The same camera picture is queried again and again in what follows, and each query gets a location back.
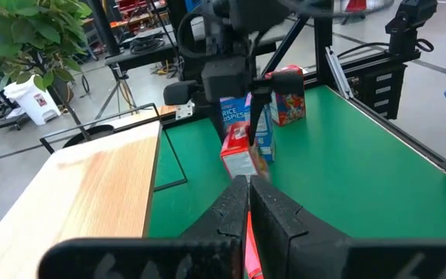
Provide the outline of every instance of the blue box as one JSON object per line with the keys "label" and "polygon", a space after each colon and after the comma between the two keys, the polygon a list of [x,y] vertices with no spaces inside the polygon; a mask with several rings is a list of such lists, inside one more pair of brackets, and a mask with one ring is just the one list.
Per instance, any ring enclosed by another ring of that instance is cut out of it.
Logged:
{"label": "blue box", "polygon": [[[251,115],[250,94],[245,98],[221,98],[221,114],[225,129],[238,121],[250,121]],[[259,144],[262,157],[268,162],[275,160],[275,139],[273,137],[273,121],[269,105],[261,112],[256,130],[256,141]]]}

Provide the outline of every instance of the red cereal box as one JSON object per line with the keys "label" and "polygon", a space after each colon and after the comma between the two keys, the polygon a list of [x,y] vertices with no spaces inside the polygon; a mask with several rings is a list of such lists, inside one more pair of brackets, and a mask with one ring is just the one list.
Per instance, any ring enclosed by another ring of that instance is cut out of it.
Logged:
{"label": "red cereal box", "polygon": [[[305,70],[301,67],[290,65],[285,68],[281,68],[278,71],[297,71],[301,74],[305,73]],[[270,78],[273,73],[266,74],[266,78]],[[290,122],[303,118],[306,115],[306,103],[304,97],[295,95],[279,95],[276,92],[271,94],[271,117],[278,126],[284,126]]]}
{"label": "red cereal box", "polygon": [[251,175],[261,175],[269,179],[268,165],[262,158],[259,145],[249,145],[248,122],[236,122],[228,127],[220,156],[231,178],[245,175],[250,182]]}

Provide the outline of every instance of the rice krispies box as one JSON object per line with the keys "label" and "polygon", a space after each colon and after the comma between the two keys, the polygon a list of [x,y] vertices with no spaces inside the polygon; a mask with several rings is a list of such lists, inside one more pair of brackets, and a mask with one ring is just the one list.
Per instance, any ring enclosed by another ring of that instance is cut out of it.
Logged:
{"label": "rice krispies box", "polygon": [[[278,71],[298,71],[305,74],[306,71],[298,66],[290,65],[279,69]],[[266,78],[270,78],[273,73],[266,74]],[[271,117],[278,126],[284,126],[290,122],[303,118],[306,115],[306,103],[304,97],[292,94],[278,95],[276,92],[271,94]]]}
{"label": "rice krispies box", "polygon": [[220,156],[233,179],[245,175],[250,182],[252,175],[269,179],[268,164],[256,144],[249,145],[249,122],[236,122],[228,127],[228,134],[221,147]]}
{"label": "rice krispies box", "polygon": [[[250,122],[251,99],[249,93],[245,98],[221,98],[221,114],[225,129],[239,121]],[[275,139],[273,136],[273,123],[269,105],[266,105],[261,112],[256,130],[256,142],[259,144],[262,156],[268,162],[275,160]]]}

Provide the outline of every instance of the potted plant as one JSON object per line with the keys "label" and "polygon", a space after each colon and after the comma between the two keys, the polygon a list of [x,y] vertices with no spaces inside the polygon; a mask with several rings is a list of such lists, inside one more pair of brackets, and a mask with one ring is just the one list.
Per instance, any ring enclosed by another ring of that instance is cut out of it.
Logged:
{"label": "potted plant", "polygon": [[72,56],[84,53],[81,25],[90,14],[78,0],[0,0],[0,91],[10,81],[21,84],[33,76],[34,85],[58,98],[80,124],[53,83],[74,79],[67,68],[81,70]]}

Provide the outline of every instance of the white bucket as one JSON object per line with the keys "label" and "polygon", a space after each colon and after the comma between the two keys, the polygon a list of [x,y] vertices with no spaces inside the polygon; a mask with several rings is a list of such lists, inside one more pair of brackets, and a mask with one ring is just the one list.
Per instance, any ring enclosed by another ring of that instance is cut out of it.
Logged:
{"label": "white bucket", "polygon": [[8,84],[5,87],[5,96],[16,101],[36,125],[44,125],[46,121],[60,116],[61,112],[54,103],[51,94],[43,92],[34,85],[32,76],[22,84]]}

